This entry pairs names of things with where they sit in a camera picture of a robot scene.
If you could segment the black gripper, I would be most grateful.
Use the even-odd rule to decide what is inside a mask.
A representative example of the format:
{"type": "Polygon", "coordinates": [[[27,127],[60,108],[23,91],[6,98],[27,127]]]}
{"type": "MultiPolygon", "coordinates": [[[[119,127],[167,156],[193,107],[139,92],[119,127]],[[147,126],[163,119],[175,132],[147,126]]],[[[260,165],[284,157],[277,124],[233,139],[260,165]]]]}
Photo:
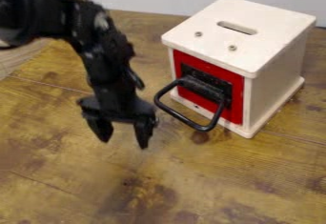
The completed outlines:
{"type": "Polygon", "coordinates": [[[134,55],[133,49],[92,49],[80,52],[94,94],[82,98],[78,104],[87,124],[103,143],[113,137],[113,123],[130,123],[134,124],[137,140],[143,150],[150,145],[157,116],[153,104],[137,92],[145,88],[145,83],[130,67],[134,55]]]}

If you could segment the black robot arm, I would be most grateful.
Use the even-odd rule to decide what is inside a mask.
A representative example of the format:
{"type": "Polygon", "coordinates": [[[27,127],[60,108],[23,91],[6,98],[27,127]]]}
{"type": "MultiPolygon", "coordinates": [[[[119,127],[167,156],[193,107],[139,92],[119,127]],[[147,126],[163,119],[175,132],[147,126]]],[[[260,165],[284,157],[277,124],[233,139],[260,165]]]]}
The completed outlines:
{"type": "Polygon", "coordinates": [[[155,110],[137,91],[145,82],[130,67],[133,44],[105,8],[88,0],[0,0],[0,41],[4,49],[39,38],[66,40],[82,58],[94,95],[78,100],[83,117],[102,142],[117,122],[134,125],[146,148],[157,124],[155,110]]]}

